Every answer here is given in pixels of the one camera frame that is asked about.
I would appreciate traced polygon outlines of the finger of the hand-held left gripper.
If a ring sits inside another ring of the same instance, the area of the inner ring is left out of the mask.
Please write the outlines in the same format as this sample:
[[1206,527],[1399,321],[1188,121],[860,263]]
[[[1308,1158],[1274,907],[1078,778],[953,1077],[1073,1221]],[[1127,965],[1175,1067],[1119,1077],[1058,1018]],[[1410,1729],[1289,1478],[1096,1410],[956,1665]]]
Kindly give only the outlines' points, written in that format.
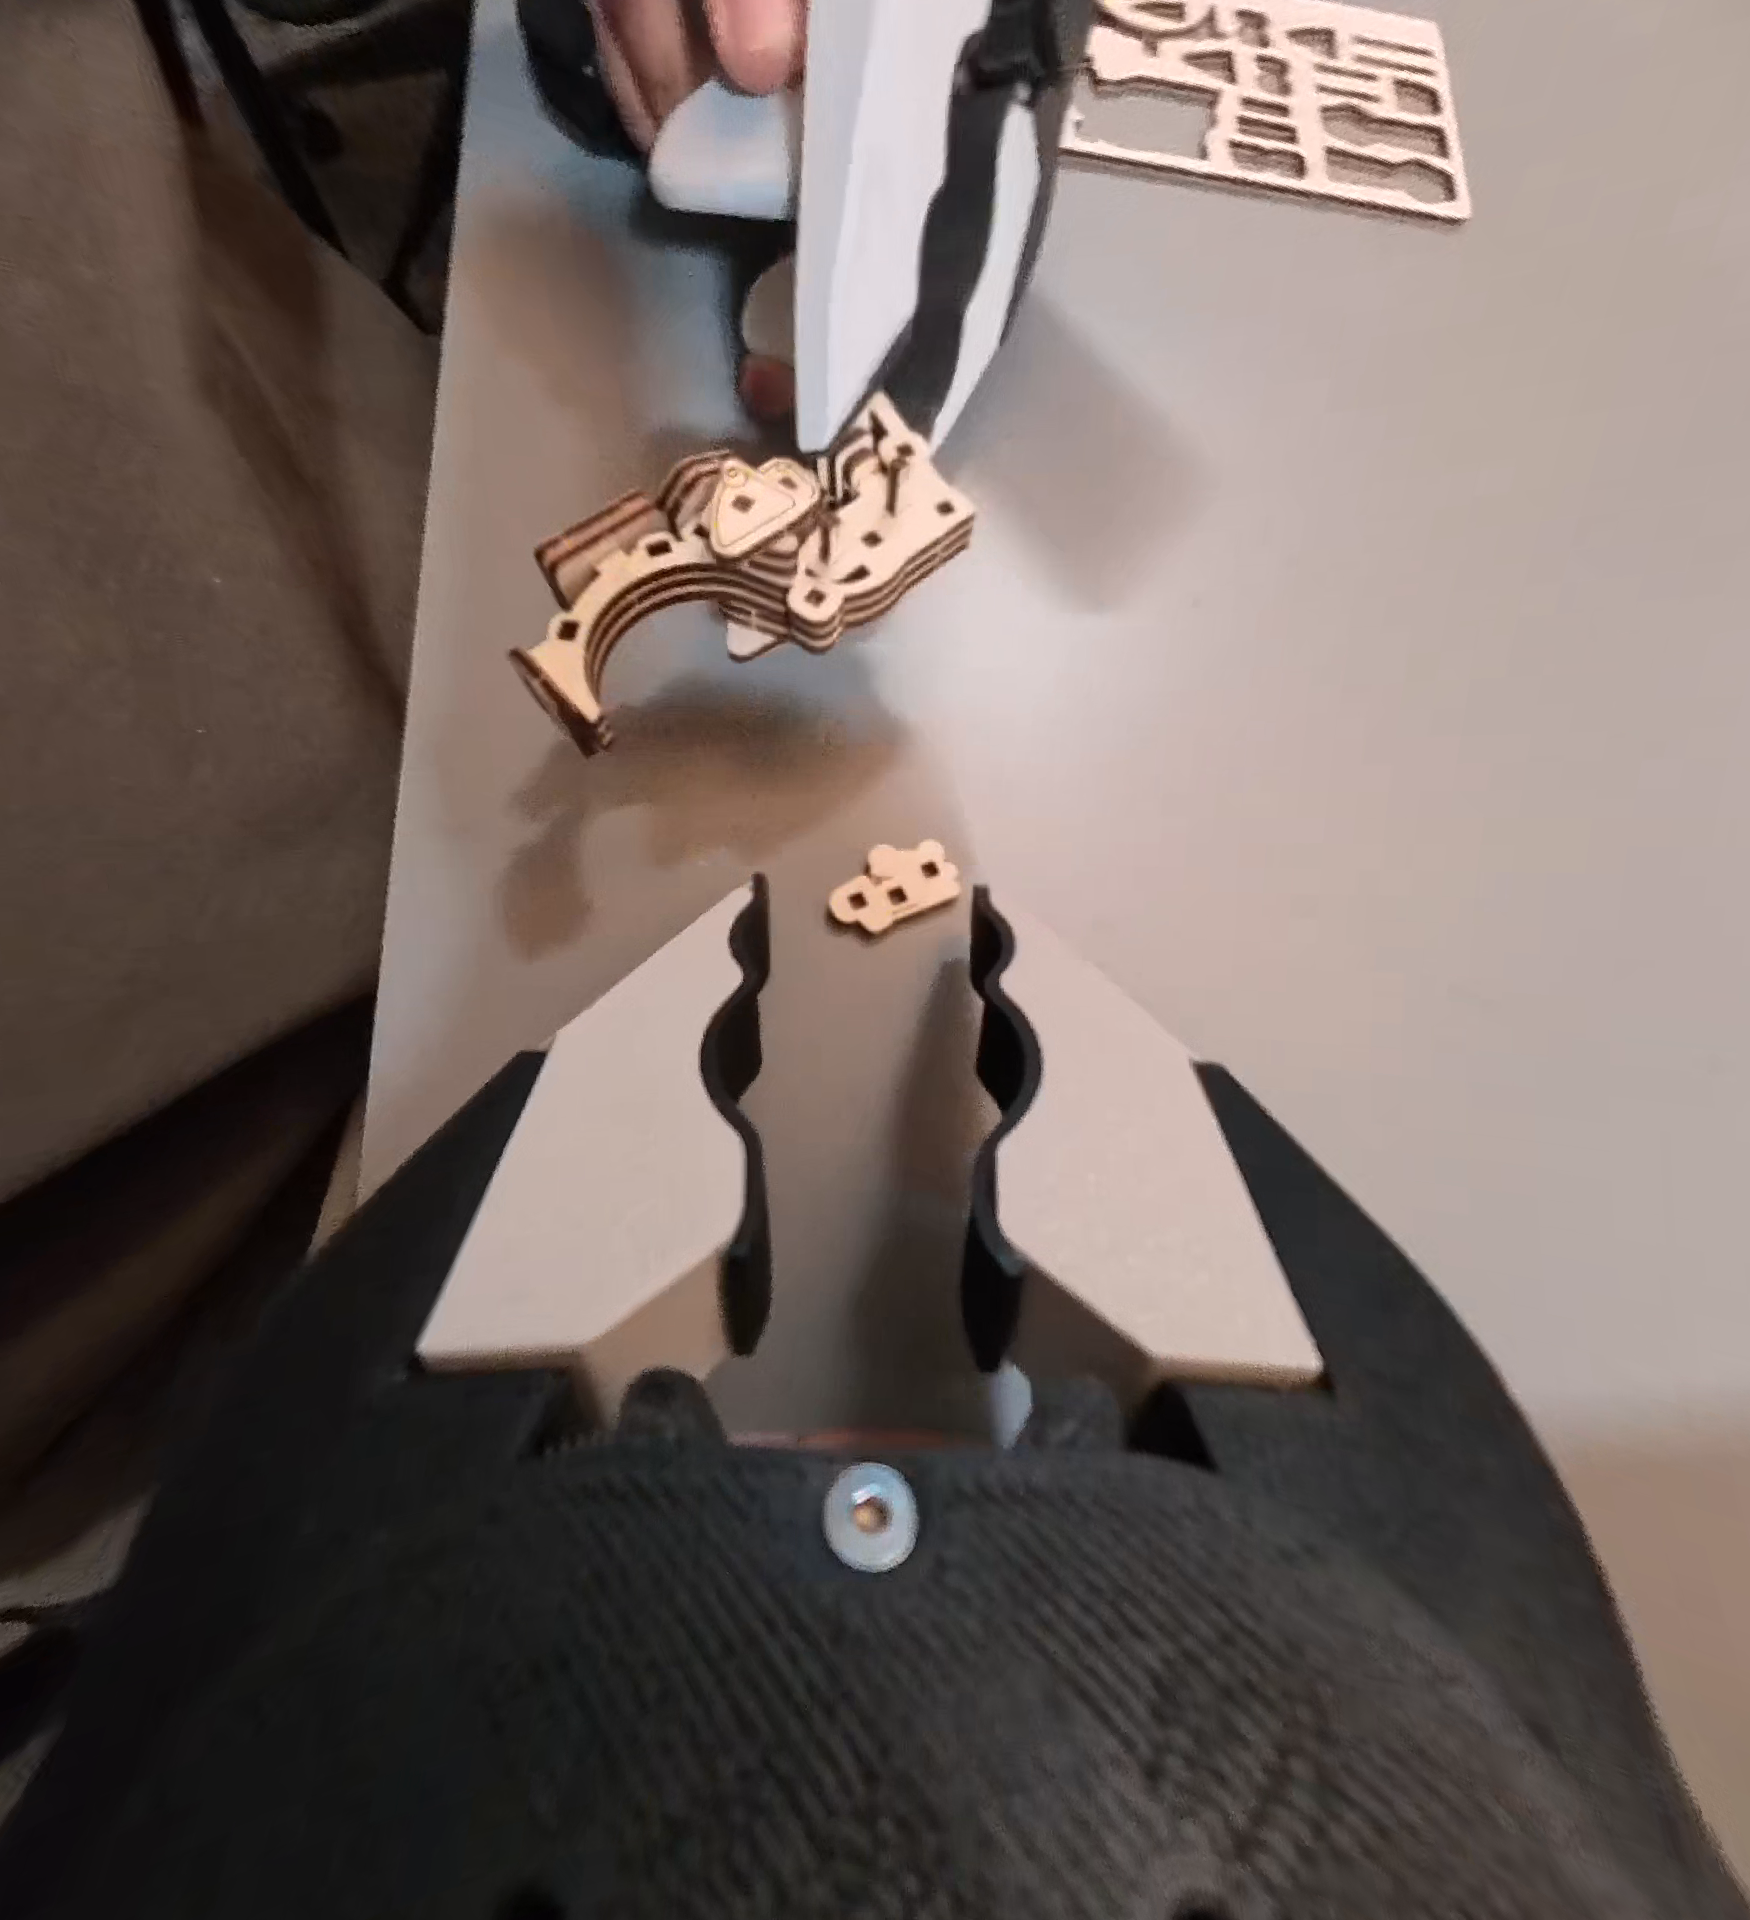
[[835,444],[869,390],[943,444],[1000,340],[1000,313],[953,293],[953,368],[891,385],[891,357],[930,316],[922,254],[949,178],[958,62],[991,4],[811,4],[800,76],[793,247],[793,441]]
[[900,154],[923,187],[885,274],[885,397],[943,444],[1027,293],[1056,188],[1058,88],[1027,64],[930,58]]

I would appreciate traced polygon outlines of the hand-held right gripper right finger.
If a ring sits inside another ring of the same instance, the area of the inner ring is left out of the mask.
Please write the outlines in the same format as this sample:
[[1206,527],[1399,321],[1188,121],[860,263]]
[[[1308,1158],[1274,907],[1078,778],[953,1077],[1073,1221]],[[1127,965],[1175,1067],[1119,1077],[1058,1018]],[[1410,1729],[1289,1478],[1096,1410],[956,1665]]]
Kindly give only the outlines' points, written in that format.
[[976,1081],[958,1322],[984,1373],[1320,1382],[1188,1045],[1027,913],[969,898]]

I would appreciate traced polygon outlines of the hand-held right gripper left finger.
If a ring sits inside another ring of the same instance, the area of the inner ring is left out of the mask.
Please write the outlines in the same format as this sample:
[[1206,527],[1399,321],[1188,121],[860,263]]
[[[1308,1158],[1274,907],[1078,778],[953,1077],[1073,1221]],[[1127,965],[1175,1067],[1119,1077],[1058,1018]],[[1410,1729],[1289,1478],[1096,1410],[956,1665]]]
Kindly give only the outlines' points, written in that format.
[[757,1353],[769,1297],[766,878],[558,1025],[421,1325],[433,1373],[552,1367],[628,1389]]

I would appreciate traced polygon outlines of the wooden puzzle model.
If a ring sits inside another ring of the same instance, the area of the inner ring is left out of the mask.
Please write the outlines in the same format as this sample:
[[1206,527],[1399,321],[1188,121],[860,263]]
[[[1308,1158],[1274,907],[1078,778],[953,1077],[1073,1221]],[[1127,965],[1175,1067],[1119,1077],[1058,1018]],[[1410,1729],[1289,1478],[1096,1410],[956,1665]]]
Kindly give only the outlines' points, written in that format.
[[533,548],[552,618],[509,662],[537,708],[598,757],[615,742],[604,678],[653,614],[707,603],[728,657],[811,657],[895,610],[973,543],[976,504],[885,392],[814,460],[693,451]]

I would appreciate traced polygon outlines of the small wooden puzzle piece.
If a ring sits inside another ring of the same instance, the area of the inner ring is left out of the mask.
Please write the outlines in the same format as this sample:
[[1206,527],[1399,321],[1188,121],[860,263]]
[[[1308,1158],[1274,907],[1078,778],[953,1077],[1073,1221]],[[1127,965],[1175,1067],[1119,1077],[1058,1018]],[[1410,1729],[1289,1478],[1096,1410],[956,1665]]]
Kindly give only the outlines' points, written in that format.
[[828,918],[862,940],[953,903],[962,892],[956,861],[938,838],[869,847],[862,869],[828,893]]

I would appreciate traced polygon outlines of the grey desk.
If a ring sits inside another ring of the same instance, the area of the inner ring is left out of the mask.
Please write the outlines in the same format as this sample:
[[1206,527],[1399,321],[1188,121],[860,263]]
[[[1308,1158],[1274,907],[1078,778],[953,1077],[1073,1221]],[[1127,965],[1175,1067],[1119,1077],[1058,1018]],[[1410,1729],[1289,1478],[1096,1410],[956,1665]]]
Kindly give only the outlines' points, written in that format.
[[934,834],[1448,1297],[1750,1889],[1750,4],[1395,11],[1470,221],[1071,174],[946,441],[973,548],[828,657],[655,618],[582,759],[506,662],[531,546],[739,434],[743,267],[480,4],[360,1195],[766,873],[721,1410],[973,1426],[967,921],[823,918]]

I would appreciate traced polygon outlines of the person's left hand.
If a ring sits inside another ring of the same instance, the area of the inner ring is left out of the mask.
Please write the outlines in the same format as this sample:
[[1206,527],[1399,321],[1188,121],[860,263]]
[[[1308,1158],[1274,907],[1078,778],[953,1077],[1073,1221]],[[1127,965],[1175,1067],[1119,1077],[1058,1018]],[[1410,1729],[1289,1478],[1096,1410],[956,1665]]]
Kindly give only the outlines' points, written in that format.
[[806,15],[806,4],[585,4],[600,80],[640,154],[707,80],[735,92],[793,85]]

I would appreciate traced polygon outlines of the wooden puzzle parts sheet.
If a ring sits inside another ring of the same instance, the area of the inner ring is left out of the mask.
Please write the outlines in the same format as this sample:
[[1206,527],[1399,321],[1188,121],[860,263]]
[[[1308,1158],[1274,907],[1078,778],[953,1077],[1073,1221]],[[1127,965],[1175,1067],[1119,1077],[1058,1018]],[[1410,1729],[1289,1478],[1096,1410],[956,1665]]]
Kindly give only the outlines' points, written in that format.
[[1435,20],[1361,4],[1096,4],[1078,164],[1470,221]]

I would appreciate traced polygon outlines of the person's olive clothing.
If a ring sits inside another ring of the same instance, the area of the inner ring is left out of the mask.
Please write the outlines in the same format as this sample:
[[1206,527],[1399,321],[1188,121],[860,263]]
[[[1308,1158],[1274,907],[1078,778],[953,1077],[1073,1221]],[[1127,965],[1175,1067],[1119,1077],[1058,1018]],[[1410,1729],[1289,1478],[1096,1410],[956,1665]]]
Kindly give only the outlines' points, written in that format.
[[132,4],[0,4],[0,1653],[327,1198],[431,385]]

